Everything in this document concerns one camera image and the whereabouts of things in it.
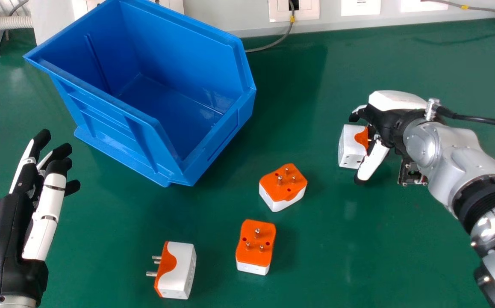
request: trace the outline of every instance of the blue container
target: blue container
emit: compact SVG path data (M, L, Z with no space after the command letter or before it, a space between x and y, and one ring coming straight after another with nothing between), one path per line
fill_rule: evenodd
M253 111L240 39L148 0L107 0L25 58L75 136L163 187L194 185Z

